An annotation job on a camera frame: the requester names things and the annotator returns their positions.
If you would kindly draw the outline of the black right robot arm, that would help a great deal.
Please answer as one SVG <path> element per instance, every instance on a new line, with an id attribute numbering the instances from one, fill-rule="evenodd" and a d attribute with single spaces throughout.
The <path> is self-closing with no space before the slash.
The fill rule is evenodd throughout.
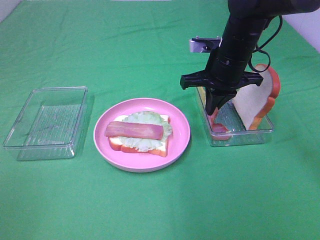
<path id="1" fill-rule="evenodd" d="M 246 72 L 254 52 L 261 51 L 258 40 L 270 21 L 283 15 L 314 12 L 318 0 L 229 0 L 230 12 L 221 38 L 191 39 L 192 51 L 209 53 L 204 70 L 182 75 L 182 89 L 204 87 L 205 110 L 216 109 L 234 98 L 237 90 L 251 84 L 260 86 L 263 77 L 258 70 Z"/>

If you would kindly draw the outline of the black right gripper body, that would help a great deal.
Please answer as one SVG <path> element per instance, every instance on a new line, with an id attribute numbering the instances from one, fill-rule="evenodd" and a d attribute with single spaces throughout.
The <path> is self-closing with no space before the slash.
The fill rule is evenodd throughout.
<path id="1" fill-rule="evenodd" d="M 259 73 L 245 71 L 249 59 L 248 54 L 216 48 L 211 51 L 205 69 L 182 75 L 180 86 L 182 89 L 206 87 L 223 93 L 231 93 L 251 84 L 260 86 L 263 77 Z"/>

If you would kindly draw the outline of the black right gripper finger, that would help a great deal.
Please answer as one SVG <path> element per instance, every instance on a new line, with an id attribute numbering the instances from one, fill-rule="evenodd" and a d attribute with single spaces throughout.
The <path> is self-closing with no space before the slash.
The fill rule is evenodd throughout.
<path id="1" fill-rule="evenodd" d="M 216 109 L 220 108 L 221 95 L 216 90 L 205 90 L 205 111 L 211 116 Z"/>
<path id="2" fill-rule="evenodd" d="M 216 107 L 220 109 L 225 103 L 233 99 L 237 95 L 237 91 L 223 91 L 216 95 Z"/>

